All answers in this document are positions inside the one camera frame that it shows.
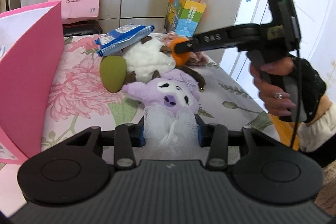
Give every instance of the white sleeve cuff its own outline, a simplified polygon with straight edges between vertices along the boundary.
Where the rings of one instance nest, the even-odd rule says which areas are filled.
[[[313,152],[336,133],[336,103],[332,102],[325,114],[310,126],[302,123],[298,129],[300,149]]]

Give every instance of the pink box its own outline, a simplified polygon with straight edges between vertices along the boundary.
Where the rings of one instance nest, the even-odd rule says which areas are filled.
[[[22,164],[41,151],[49,91],[64,49],[61,3],[0,14],[0,162]]]

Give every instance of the fingernail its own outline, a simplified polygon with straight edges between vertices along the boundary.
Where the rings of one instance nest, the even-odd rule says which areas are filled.
[[[255,80],[257,83],[261,83],[261,79],[260,79],[260,77],[259,77],[258,75],[256,75],[256,74],[252,74],[252,76],[253,76],[254,80]]]
[[[265,64],[265,65],[262,65],[262,66],[260,67],[260,69],[261,69],[262,71],[271,71],[271,70],[274,69],[274,66],[273,66],[272,63],[268,63],[268,64]]]
[[[284,92],[284,91],[279,91],[279,92],[274,92],[274,97],[275,97],[275,95],[277,94],[277,93],[280,93],[281,94],[281,99],[288,99],[291,95],[290,94],[288,94],[288,93],[286,93],[286,92]]]
[[[290,115],[292,115],[292,114],[291,114],[291,112],[288,111],[288,110],[281,110],[281,111],[279,111],[279,116],[280,116],[280,117],[283,117],[283,116],[290,116]]]
[[[283,108],[296,108],[296,104],[293,102],[281,102],[280,106]]]

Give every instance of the ring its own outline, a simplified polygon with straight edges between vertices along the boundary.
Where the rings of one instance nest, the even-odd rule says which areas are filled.
[[[277,92],[275,93],[274,97],[277,99],[282,99],[282,94],[280,92]]]

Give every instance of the ribbed gray panel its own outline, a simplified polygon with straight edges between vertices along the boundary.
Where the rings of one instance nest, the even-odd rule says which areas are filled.
[[[175,168],[168,168],[174,163]],[[117,172],[106,190],[83,203],[46,208],[28,203],[14,224],[324,224],[313,202],[291,207],[259,204],[239,193],[224,173],[199,161],[143,160]]]

